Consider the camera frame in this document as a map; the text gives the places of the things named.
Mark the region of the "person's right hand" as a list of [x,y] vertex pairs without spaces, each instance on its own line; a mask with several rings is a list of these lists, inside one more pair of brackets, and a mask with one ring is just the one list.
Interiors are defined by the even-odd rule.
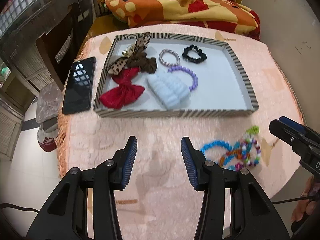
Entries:
[[[319,180],[315,176],[311,176],[307,182],[306,187],[301,194],[301,197],[311,197],[319,191]],[[317,201],[311,199],[299,200],[291,216],[291,222],[298,222],[303,218],[304,214],[310,216],[315,207]]]

